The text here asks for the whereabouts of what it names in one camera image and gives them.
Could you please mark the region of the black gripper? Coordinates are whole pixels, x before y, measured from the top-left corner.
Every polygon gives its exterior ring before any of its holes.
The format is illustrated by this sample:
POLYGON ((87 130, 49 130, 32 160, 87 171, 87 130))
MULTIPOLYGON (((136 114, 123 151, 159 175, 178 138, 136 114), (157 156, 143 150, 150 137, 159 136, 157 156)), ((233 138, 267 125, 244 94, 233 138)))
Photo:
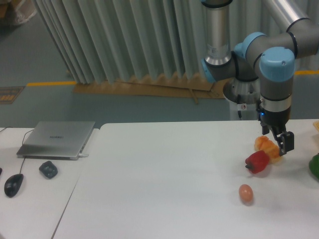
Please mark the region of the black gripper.
POLYGON ((272 132, 279 147, 279 155, 283 156, 294 150, 294 134, 286 131, 286 123, 291 113, 288 99, 282 101, 259 99, 256 102, 256 111, 262 127, 262 135, 272 132))

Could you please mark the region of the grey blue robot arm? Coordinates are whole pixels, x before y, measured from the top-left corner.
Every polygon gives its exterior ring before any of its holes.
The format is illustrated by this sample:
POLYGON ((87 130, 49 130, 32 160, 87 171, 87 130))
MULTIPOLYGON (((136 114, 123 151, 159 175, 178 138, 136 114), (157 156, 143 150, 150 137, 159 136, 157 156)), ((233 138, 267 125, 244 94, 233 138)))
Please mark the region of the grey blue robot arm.
POLYGON ((263 5, 282 30, 268 37, 249 34, 233 49, 229 46, 228 0, 204 0, 207 53, 202 67, 211 83, 235 78, 245 83, 259 82, 254 91, 262 133, 272 133, 285 155, 294 149, 294 134, 286 130, 290 118, 295 60, 319 52, 319 27, 293 0, 265 0, 263 5))

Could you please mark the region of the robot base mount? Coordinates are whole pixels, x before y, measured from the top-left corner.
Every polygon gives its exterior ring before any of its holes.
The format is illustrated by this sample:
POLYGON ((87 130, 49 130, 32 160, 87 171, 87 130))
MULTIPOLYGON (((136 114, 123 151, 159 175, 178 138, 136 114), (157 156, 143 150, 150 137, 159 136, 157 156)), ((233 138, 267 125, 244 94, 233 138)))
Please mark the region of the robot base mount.
POLYGON ((230 120, 257 120, 256 102, 260 99, 259 79, 249 82, 230 79, 223 87, 229 103, 230 120))

